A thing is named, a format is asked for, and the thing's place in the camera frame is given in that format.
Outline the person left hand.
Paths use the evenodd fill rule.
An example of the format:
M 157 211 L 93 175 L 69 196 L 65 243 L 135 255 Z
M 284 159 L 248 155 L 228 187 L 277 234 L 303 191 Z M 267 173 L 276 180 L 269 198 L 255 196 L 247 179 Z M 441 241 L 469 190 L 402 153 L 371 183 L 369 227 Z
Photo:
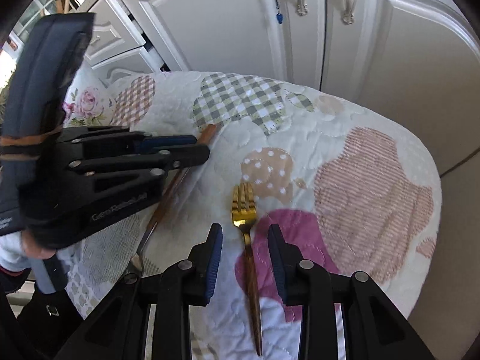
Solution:
M 22 249 L 28 258 L 48 259 L 55 255 L 55 250 L 47 249 L 39 245 L 29 230 L 21 232 Z

